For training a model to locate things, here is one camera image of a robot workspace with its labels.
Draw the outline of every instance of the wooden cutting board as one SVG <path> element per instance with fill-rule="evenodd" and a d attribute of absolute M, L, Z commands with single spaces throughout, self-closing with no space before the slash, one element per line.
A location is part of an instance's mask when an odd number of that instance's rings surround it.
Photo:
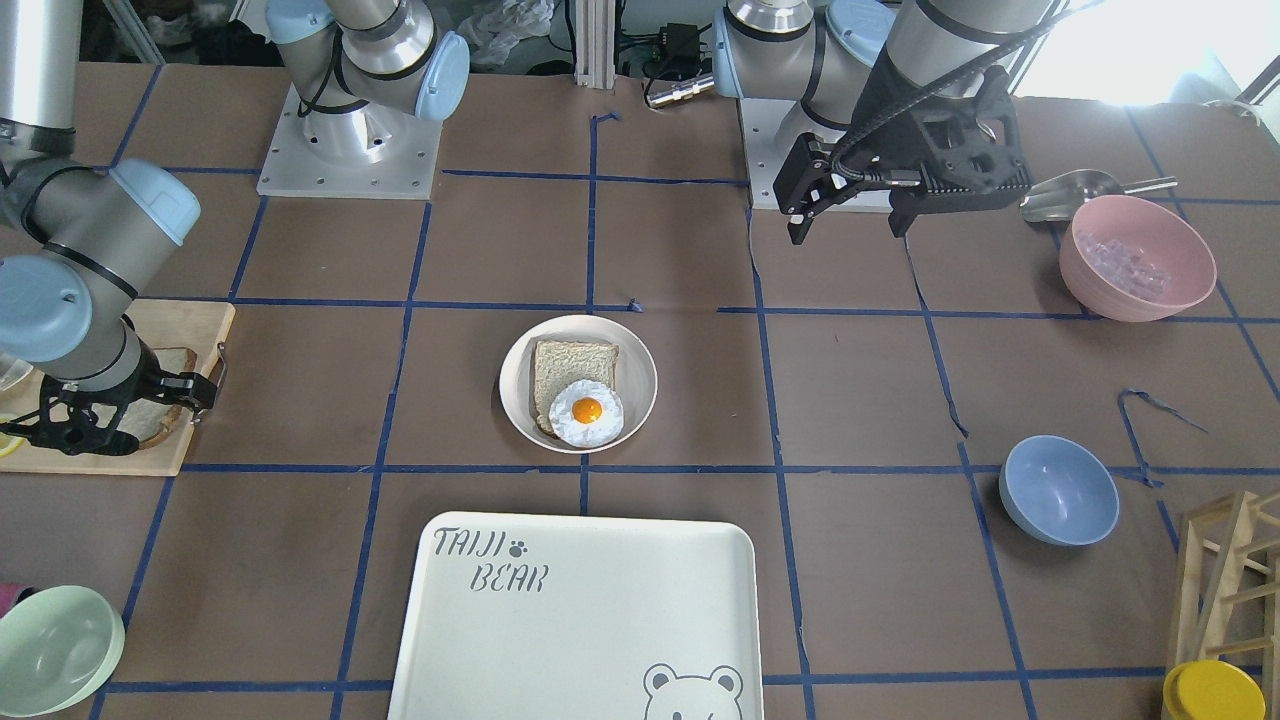
<path fill-rule="evenodd" d="M 129 318 L 138 336 L 151 347 L 189 347 L 196 352 L 196 372 L 209 377 L 218 364 L 218 343 L 227 340 L 236 316 L 228 302 L 191 302 L 182 300 L 138 300 L 129 306 Z M 0 413 L 26 415 L 37 407 L 40 382 L 44 375 L 31 373 L 13 388 L 0 393 Z M 123 457 L 101 455 L 63 455 L 56 450 L 23 443 L 13 455 L 0 459 L 5 473 L 76 473 L 91 475 L 175 475 L 187 456 L 187 447 L 196 425 L 191 411 L 182 418 L 169 437 L 155 447 Z"/>

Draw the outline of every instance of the fried egg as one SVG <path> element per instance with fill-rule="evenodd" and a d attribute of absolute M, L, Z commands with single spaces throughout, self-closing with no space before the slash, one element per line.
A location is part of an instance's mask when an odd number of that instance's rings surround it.
<path fill-rule="evenodd" d="M 599 447 L 622 432 L 622 401 L 595 380 L 570 383 L 547 415 L 556 434 L 573 447 Z"/>

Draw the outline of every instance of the light green bowl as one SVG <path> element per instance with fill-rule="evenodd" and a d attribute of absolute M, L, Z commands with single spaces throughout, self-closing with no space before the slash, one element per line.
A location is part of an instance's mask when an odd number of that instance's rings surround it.
<path fill-rule="evenodd" d="M 78 585 L 37 592 L 0 618 L 0 715 L 31 717 L 70 707 L 115 670 L 124 623 Z"/>

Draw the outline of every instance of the egg yolk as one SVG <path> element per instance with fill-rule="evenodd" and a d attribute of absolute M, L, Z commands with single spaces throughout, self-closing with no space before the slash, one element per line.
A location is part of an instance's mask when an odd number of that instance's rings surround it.
<path fill-rule="evenodd" d="M 604 414 L 604 407 L 600 406 L 600 401 L 594 397 L 584 397 L 573 402 L 573 419 L 584 425 L 589 425 L 600 419 Z"/>

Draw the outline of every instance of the lemon slice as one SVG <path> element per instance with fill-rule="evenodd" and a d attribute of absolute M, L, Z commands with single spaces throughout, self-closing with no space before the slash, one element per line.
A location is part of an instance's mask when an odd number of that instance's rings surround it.
<path fill-rule="evenodd" d="M 10 415 L 8 413 L 0 413 L 0 423 L 8 423 L 9 420 L 17 419 L 17 415 Z M 0 433 L 0 457 L 8 457 L 14 454 L 22 443 L 27 442 L 27 438 L 20 438 L 15 436 L 6 436 Z"/>

